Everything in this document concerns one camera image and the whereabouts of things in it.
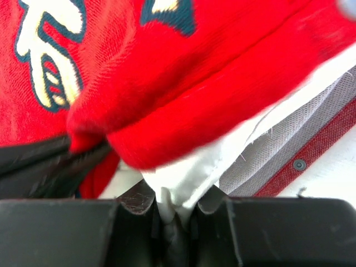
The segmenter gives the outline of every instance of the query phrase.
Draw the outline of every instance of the gray button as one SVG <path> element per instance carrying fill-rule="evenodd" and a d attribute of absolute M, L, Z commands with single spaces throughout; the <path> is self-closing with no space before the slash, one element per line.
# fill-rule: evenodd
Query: gray button
<path fill-rule="evenodd" d="M 293 167 L 297 170 L 297 171 L 304 171 L 306 169 L 306 163 L 304 160 L 295 160 L 293 162 Z"/>
<path fill-rule="evenodd" d="M 337 0 L 337 2 L 342 14 L 356 21 L 356 0 Z"/>

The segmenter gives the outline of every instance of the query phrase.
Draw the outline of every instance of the navy blue outline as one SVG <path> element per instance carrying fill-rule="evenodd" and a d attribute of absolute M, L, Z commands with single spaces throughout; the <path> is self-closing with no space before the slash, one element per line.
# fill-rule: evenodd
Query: navy blue outline
<path fill-rule="evenodd" d="M 65 26 L 61 25 L 58 21 L 55 20 L 55 18 L 50 15 L 49 13 L 45 12 L 41 18 L 41 21 L 39 23 L 39 27 L 38 27 L 38 37 L 43 41 L 43 42 L 47 42 L 49 43 L 51 46 L 53 46 L 59 53 L 61 53 L 62 55 L 64 55 L 65 57 L 67 57 L 70 62 L 72 63 L 72 66 L 74 67 L 74 70 L 75 70 L 75 73 L 76 73 L 76 78 L 77 78 L 77 82 L 79 84 L 79 89 L 82 91 L 83 90 L 83 80 L 82 80 L 82 77 L 80 75 L 80 72 L 79 72 L 79 69 L 75 63 L 75 61 L 73 60 L 73 58 L 70 56 L 70 54 L 68 53 L 68 51 L 60 46 L 51 36 L 49 36 L 48 34 L 46 34 L 43 30 L 43 25 L 45 22 L 48 22 L 50 25 L 52 25 L 56 30 L 58 30 L 58 32 L 63 35 L 64 37 L 70 39 L 70 40 L 73 40 L 77 43 L 81 43 L 84 39 L 84 35 L 86 33 L 86 27 L 87 27 L 87 14 L 86 14 L 86 9 L 85 9 L 85 5 L 84 5 L 84 0 L 69 0 L 71 1 L 81 12 L 82 14 L 82 20 L 83 20 L 83 26 L 82 26 L 82 30 L 80 33 L 72 33 L 70 32 Z M 32 66 L 31 66 L 31 53 L 30 51 L 28 51 L 24 56 L 21 56 L 17 53 L 17 50 L 16 50 L 16 45 L 17 45 L 17 42 L 18 42 L 18 39 L 19 39 L 19 35 L 21 33 L 21 30 L 22 30 L 22 23 L 27 15 L 27 12 L 28 12 L 28 8 L 29 6 L 25 3 L 22 2 L 22 0 L 18 0 L 18 3 L 19 5 L 25 10 L 25 13 L 21 19 L 21 25 L 19 27 L 19 30 L 17 32 L 17 35 L 16 35 L 16 40 L 15 40 L 15 43 L 14 43 L 14 51 L 15 51 L 15 54 L 16 54 L 16 57 L 23 63 L 25 62 L 28 62 L 29 64 L 29 70 L 30 70 L 30 76 L 31 76 L 31 84 L 32 84 L 32 91 L 36 97 L 36 100 L 38 101 L 38 103 L 43 107 L 45 108 L 46 110 L 48 111 L 51 111 L 53 113 L 56 113 L 58 112 L 61 108 L 64 108 L 64 109 L 68 109 L 69 108 L 69 105 L 64 105 L 64 106 L 59 106 L 58 104 L 56 104 L 54 102 L 53 99 L 51 99 L 51 103 L 53 104 L 52 107 L 46 107 L 44 106 L 40 100 L 38 99 L 37 97 L 37 94 L 36 94 L 36 91 L 34 89 L 34 83 L 33 83 L 33 78 L 32 78 Z M 54 63 L 53 59 L 49 56 L 49 55 L 44 55 L 42 58 L 41 58 L 41 63 L 42 63 L 42 69 L 43 69 L 43 64 L 44 64 L 44 59 L 45 58 L 46 60 L 49 60 L 54 66 L 56 66 L 56 64 Z M 52 73 L 55 77 L 58 78 L 58 76 L 60 76 L 59 72 L 58 72 L 58 76 L 56 76 L 54 73 Z M 45 75 L 45 72 L 43 71 L 43 79 L 45 81 L 45 85 L 46 85 L 46 92 L 47 93 L 50 93 L 49 95 L 50 96 L 53 96 L 53 92 L 50 91 L 50 86 L 52 86 L 53 84 L 47 79 L 46 75 Z M 65 92 L 63 90 L 63 84 L 62 84 L 62 80 L 61 78 L 58 79 L 60 81 L 60 86 L 61 88 L 59 88 L 61 91 L 62 91 L 62 94 L 60 94 L 60 96 L 64 95 L 64 99 L 65 98 Z"/>
<path fill-rule="evenodd" d="M 163 24 L 173 27 L 186 36 L 191 36 L 195 32 L 196 25 L 193 16 L 194 11 L 192 0 L 178 0 L 178 7 L 176 10 L 156 12 L 152 14 L 154 3 L 155 0 L 146 0 L 141 12 L 141 26 L 144 26 L 150 21 L 158 20 Z"/>

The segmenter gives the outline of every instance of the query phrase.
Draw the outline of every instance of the gray fabric strip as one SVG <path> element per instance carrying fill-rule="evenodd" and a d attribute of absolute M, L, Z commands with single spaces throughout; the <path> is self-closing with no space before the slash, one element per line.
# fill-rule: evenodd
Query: gray fabric strip
<path fill-rule="evenodd" d="M 356 67 L 249 144 L 220 178 L 230 196 L 252 196 L 356 96 Z"/>

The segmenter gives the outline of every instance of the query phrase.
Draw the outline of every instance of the red strip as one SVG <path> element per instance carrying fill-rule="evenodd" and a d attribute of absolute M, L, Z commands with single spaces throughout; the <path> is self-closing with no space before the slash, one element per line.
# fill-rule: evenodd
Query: red strip
<path fill-rule="evenodd" d="M 336 114 L 254 196 L 271 197 L 278 195 L 303 173 L 293 168 L 295 160 L 303 159 L 310 166 L 354 125 L 356 125 L 356 98 Z"/>

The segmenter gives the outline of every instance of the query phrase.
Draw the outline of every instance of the letter with navy outline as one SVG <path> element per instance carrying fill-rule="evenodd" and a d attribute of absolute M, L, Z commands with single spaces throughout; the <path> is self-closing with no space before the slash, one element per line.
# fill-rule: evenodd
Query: letter with navy outline
<path fill-rule="evenodd" d="M 157 20 L 180 31 L 185 36 L 195 32 L 192 0 L 145 0 L 141 25 Z"/>
<path fill-rule="evenodd" d="M 61 35 L 82 42 L 86 31 L 83 0 L 19 0 L 25 9 L 15 53 L 21 62 L 29 62 L 33 92 L 47 110 L 69 108 L 83 89 L 77 65 L 68 51 L 43 30 L 45 22 Z"/>

